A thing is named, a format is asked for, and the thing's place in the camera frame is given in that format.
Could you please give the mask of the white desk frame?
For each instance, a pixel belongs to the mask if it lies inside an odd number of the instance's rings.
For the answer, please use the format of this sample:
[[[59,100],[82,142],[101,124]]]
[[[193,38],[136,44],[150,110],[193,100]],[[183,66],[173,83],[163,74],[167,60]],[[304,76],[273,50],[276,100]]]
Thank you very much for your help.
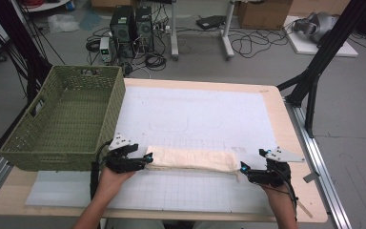
[[[171,54],[172,58],[174,60],[177,60],[179,58],[179,49],[178,49],[178,42],[177,42],[177,31],[176,31],[176,4],[177,0],[171,0],[171,32],[170,32],[170,40],[171,40]],[[227,0],[228,1],[228,8],[226,13],[226,20],[224,28],[220,31],[220,37],[222,40],[222,43],[224,45],[227,57],[227,60],[230,60],[234,57],[234,50],[231,45],[231,41],[229,39],[229,30],[231,27],[231,22],[234,14],[234,0]]]

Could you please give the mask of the brown cardboard box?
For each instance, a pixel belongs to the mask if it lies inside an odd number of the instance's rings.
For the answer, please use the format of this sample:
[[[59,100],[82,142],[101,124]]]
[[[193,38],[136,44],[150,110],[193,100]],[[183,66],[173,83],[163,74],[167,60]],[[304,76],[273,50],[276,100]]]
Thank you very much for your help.
[[[243,29],[281,30],[294,0],[241,2],[238,22]]]

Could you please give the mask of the green woven basket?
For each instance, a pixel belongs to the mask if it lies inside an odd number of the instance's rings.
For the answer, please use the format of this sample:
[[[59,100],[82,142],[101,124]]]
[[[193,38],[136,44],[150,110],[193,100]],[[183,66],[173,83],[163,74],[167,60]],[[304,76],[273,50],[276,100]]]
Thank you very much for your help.
[[[24,171],[89,171],[113,139],[125,92],[119,67],[52,67],[0,156]]]

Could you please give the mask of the white floor board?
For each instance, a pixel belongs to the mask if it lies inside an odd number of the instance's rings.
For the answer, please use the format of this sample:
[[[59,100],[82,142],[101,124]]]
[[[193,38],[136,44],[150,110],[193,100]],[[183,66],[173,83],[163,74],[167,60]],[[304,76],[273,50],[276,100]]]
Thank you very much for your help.
[[[301,31],[293,31],[294,21],[299,19],[299,16],[288,16],[283,24],[285,31],[295,53],[315,55],[318,51],[317,44]],[[335,55],[336,57],[358,57],[357,51],[348,43],[345,42]]]

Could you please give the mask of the person's left hand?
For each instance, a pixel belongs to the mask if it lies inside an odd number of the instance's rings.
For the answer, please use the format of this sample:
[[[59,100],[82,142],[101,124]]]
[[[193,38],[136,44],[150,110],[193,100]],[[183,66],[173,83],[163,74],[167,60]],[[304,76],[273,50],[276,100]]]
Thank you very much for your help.
[[[105,167],[100,175],[96,194],[107,201],[112,200],[120,191],[123,183],[134,175],[134,172],[117,174]]]

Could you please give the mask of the teal floor sheet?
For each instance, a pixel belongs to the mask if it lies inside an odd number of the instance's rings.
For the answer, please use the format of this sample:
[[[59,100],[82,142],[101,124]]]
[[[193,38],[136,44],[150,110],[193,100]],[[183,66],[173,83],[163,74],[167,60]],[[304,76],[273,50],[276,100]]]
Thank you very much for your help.
[[[80,21],[79,28],[83,31],[91,31],[94,27],[99,25],[101,21],[101,16],[99,16],[95,11],[88,10]]]

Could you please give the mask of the grey tape piece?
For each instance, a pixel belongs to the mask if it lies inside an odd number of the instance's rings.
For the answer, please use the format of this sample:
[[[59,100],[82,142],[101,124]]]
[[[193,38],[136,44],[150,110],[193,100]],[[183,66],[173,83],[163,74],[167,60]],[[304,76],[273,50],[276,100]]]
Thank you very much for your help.
[[[303,178],[303,180],[306,183],[309,183],[309,182],[311,182],[313,180],[317,180],[319,177],[320,177],[320,174],[318,172],[312,172],[312,173],[308,174],[307,176],[305,176]]]

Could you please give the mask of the slim black computer tower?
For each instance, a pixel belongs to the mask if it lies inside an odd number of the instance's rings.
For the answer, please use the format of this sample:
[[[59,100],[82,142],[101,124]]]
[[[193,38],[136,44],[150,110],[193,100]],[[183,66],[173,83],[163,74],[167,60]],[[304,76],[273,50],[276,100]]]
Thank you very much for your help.
[[[147,6],[138,7],[135,11],[135,22],[140,51],[153,52],[152,8]]]

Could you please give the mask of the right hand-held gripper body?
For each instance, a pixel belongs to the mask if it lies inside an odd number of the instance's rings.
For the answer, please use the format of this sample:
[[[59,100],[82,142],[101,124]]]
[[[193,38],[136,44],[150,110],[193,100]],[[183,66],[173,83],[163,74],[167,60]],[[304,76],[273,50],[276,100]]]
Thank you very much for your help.
[[[253,169],[247,174],[252,183],[265,184],[273,187],[291,182],[291,168],[289,162],[304,162],[305,158],[295,153],[277,147],[267,154],[265,169]]]

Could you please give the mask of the person's right hand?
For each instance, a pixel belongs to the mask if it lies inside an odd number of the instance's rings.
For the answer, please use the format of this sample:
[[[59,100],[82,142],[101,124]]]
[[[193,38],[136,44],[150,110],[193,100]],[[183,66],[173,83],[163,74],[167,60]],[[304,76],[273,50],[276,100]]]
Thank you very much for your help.
[[[292,210],[294,208],[292,199],[285,185],[279,187],[262,185],[261,188],[267,195],[269,204],[273,210]]]

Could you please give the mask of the small white power supply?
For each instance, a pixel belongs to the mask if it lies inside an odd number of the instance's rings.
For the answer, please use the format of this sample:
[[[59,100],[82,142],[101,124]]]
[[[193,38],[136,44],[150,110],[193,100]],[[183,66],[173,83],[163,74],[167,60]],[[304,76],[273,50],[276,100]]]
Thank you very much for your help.
[[[112,52],[109,37],[102,37],[100,39],[99,51],[101,54],[102,61],[105,64],[110,64],[112,62]]]

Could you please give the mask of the cream printed cloth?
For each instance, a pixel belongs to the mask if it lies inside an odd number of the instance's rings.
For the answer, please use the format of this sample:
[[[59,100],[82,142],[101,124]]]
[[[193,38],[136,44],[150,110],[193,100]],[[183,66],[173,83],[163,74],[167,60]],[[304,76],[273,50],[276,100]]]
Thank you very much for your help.
[[[151,170],[196,170],[238,179],[239,164],[234,153],[149,146],[146,154],[152,154],[152,162],[147,165]]]

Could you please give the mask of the grey helmet device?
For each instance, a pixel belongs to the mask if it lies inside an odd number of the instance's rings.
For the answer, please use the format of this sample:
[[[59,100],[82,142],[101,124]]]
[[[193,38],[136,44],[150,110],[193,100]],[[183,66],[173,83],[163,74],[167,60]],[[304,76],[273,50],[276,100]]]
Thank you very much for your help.
[[[318,44],[326,33],[335,26],[336,22],[337,18],[328,12],[312,12],[305,18],[295,20],[293,30],[301,31]]]

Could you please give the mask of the large black computer tower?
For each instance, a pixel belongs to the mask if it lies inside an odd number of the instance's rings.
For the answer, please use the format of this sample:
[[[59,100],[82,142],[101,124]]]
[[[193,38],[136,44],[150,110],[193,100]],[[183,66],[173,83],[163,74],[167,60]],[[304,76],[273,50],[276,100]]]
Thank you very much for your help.
[[[117,5],[113,11],[110,28],[117,55],[132,58],[132,41],[135,38],[132,6]]]

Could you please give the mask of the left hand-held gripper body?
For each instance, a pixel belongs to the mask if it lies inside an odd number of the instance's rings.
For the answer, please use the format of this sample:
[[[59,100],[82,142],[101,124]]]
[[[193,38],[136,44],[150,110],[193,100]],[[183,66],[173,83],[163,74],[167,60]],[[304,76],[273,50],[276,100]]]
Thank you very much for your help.
[[[116,134],[109,146],[109,152],[104,157],[105,166],[117,174],[139,171],[145,168],[146,164],[140,158],[128,158],[126,148],[132,145],[131,142],[121,134]]]

